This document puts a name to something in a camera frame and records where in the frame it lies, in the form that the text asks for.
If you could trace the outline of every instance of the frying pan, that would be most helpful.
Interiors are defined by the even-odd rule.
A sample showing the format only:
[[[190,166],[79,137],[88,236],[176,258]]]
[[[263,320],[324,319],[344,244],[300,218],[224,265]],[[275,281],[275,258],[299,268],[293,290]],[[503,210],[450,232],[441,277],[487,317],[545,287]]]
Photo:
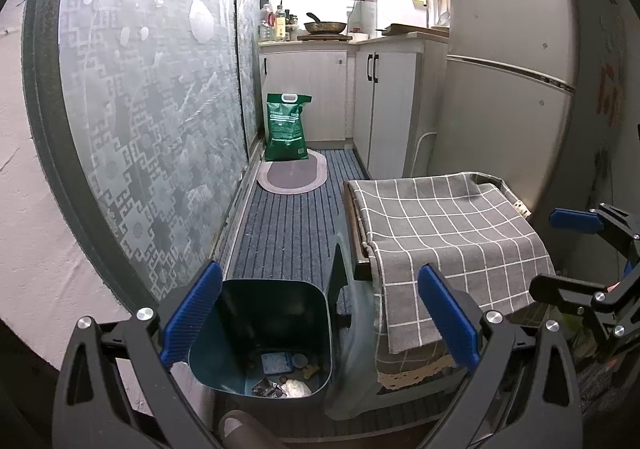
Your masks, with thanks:
[[[320,18],[311,12],[306,13],[313,23],[305,23],[305,29],[310,34],[340,34],[347,28],[347,23],[320,21]]]

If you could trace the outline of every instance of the silver screw head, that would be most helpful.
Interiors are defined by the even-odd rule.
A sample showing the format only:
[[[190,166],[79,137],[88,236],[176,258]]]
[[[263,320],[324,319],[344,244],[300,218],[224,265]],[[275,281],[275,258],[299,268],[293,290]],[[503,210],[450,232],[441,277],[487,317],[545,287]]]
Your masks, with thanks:
[[[85,315],[84,317],[78,319],[78,328],[80,328],[81,330],[84,330],[89,326],[91,326],[91,317]]]
[[[485,317],[491,324],[500,324],[502,322],[502,314],[495,310],[489,310]]]
[[[550,332],[557,332],[560,329],[560,325],[558,324],[558,321],[554,321],[553,319],[549,319],[546,323],[545,323],[546,329],[549,330]]]
[[[148,306],[145,306],[144,308],[140,308],[140,310],[138,310],[136,313],[136,317],[140,321],[148,321],[153,316],[154,316],[154,311],[151,310],[151,308],[149,308]]]

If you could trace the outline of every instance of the oval floor mat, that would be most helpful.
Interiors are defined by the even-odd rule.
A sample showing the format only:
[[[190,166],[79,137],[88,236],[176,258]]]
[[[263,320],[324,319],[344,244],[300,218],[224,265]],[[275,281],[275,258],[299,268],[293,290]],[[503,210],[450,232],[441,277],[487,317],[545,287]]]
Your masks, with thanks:
[[[306,160],[262,162],[258,170],[260,186],[274,194],[303,194],[326,182],[326,158],[308,149]]]

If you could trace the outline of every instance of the refrigerator door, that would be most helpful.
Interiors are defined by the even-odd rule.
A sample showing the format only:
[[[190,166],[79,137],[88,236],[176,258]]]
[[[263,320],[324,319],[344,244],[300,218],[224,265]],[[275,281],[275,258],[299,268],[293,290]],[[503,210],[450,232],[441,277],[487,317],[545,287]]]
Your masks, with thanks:
[[[511,64],[575,84],[572,0],[451,0],[449,53]]]
[[[429,175],[498,176],[529,210],[558,158],[571,95],[526,77],[447,61],[445,92]]]

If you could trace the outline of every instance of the plaid tablecloth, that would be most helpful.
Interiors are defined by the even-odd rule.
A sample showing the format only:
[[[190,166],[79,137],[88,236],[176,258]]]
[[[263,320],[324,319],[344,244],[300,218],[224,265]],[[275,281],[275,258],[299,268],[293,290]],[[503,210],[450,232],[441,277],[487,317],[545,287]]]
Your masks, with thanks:
[[[420,267],[433,263],[453,288],[469,292],[482,310],[523,324],[542,321],[527,288],[554,273],[542,243],[500,180],[459,173],[349,182],[369,253],[378,321],[378,374],[402,387],[452,365],[417,294]]]

